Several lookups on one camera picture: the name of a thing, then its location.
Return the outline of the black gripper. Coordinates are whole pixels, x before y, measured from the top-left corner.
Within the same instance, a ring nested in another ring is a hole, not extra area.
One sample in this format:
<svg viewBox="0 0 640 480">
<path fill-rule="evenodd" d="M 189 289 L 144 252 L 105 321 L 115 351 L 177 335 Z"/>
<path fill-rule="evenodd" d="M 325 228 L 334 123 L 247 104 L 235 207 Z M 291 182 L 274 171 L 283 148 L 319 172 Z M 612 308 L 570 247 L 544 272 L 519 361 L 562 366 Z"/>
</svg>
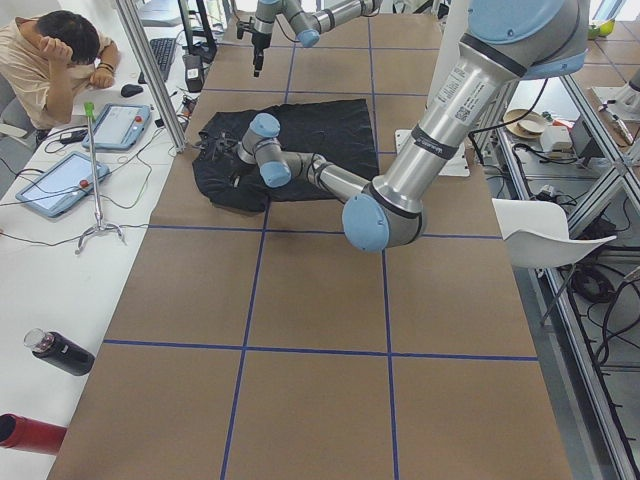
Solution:
<svg viewBox="0 0 640 480">
<path fill-rule="evenodd" d="M 239 20 L 236 35 L 241 40 L 245 33 L 251 35 L 253 45 L 253 76 L 259 77 L 264 64 L 264 51 L 268 48 L 268 24 L 259 18 L 250 17 L 248 21 Z"/>
<path fill-rule="evenodd" d="M 240 140 L 231 132 L 221 130 L 216 135 L 205 135 L 201 138 L 200 154 L 205 160 L 220 157 L 233 158 L 237 153 Z"/>
</svg>

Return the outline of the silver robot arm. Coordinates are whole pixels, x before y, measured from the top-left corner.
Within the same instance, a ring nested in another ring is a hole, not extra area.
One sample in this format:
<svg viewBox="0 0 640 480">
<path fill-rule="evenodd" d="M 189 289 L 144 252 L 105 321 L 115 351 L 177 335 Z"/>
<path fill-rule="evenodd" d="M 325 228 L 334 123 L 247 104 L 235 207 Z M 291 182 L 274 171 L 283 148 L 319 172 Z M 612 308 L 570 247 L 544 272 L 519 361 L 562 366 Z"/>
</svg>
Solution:
<svg viewBox="0 0 640 480">
<path fill-rule="evenodd" d="M 376 13 L 382 2 L 374 0 L 341 1 L 333 7 L 313 13 L 305 12 L 300 1 L 259 1 L 253 17 L 238 21 L 237 38 L 251 35 L 253 45 L 253 76 L 258 78 L 264 64 L 264 52 L 271 46 L 273 28 L 281 15 L 287 21 L 296 40 L 304 47 L 313 47 L 320 36 L 350 20 Z"/>
<path fill-rule="evenodd" d="M 456 64 L 384 173 L 374 164 L 362 99 L 219 112 L 200 133 L 192 164 L 213 204 L 258 213 L 275 201 L 336 198 L 359 250 L 415 241 L 422 199 L 497 91 L 516 80 L 578 71 L 587 47 L 584 1 L 474 1 Z"/>
</svg>

